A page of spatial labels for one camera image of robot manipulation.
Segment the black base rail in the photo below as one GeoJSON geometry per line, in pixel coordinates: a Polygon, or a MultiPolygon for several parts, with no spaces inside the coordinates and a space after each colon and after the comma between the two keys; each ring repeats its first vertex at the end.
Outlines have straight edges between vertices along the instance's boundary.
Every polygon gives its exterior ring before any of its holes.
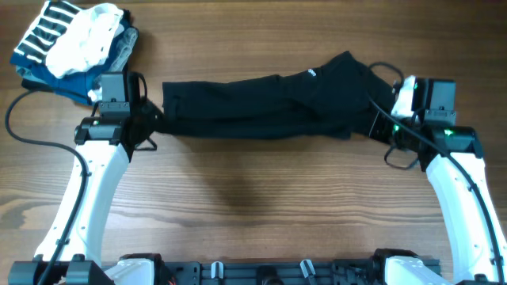
{"type": "Polygon", "coordinates": [[[199,262],[167,262],[173,274],[172,284],[382,284],[380,277],[371,277],[367,259],[339,259],[311,263],[309,272],[299,262],[226,263],[220,269],[199,262]]]}

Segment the black white striped folded garment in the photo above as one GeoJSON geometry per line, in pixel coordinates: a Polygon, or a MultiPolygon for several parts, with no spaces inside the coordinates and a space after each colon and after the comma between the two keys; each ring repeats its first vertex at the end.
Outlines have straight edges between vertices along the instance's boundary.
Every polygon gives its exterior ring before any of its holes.
{"type": "Polygon", "coordinates": [[[13,53],[36,63],[44,63],[51,47],[81,11],[81,7],[68,1],[46,1],[13,53]]]}

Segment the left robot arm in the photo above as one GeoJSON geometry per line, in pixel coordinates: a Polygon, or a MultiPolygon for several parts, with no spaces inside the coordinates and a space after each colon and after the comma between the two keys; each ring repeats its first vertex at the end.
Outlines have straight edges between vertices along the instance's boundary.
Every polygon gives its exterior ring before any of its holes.
{"type": "Polygon", "coordinates": [[[10,284],[164,284],[169,278],[158,254],[130,254],[109,269],[101,266],[114,192],[162,117],[140,73],[103,74],[102,87],[91,116],[75,128],[73,170],[51,228],[31,261],[13,263],[10,284]]]}

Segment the grey folded garment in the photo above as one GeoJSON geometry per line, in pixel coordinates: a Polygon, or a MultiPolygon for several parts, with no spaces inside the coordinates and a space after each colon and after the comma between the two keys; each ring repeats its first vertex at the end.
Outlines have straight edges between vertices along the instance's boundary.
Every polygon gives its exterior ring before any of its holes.
{"type": "Polygon", "coordinates": [[[127,28],[120,35],[113,38],[112,46],[109,49],[108,58],[100,66],[98,76],[93,80],[92,90],[101,88],[101,74],[105,72],[122,71],[133,52],[136,41],[139,37],[137,28],[127,28]]]}

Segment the black polo shirt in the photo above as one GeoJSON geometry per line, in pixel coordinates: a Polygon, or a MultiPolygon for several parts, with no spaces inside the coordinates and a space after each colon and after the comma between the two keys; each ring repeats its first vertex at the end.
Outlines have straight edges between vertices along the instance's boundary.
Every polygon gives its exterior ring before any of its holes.
{"type": "Polygon", "coordinates": [[[238,82],[165,82],[159,132],[212,139],[368,135],[391,86],[343,52],[298,74],[238,82]]]}

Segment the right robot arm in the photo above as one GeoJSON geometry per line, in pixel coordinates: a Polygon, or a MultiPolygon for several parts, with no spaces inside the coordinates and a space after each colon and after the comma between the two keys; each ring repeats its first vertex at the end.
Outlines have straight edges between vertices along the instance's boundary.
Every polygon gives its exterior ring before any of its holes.
{"type": "Polygon", "coordinates": [[[486,182],[477,132],[456,125],[456,84],[409,76],[393,90],[389,111],[375,118],[370,136],[391,149],[416,153],[440,204],[452,250],[456,284],[504,284],[506,240],[486,182]]]}

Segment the navy blue folded garment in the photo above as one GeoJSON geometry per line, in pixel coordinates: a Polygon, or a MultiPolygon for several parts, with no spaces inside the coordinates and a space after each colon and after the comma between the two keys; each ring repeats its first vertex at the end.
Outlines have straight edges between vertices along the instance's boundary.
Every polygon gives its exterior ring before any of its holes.
{"type": "MultiPolygon", "coordinates": [[[[125,30],[131,28],[131,22],[123,17],[120,27],[125,30]]],[[[87,72],[68,74],[63,78],[56,78],[43,64],[35,63],[23,56],[12,54],[10,63],[16,67],[16,72],[22,77],[21,86],[27,90],[54,90],[58,95],[70,98],[84,105],[92,105],[101,99],[101,88],[92,90],[93,80],[98,76],[100,66],[94,66],[87,72]]]]}

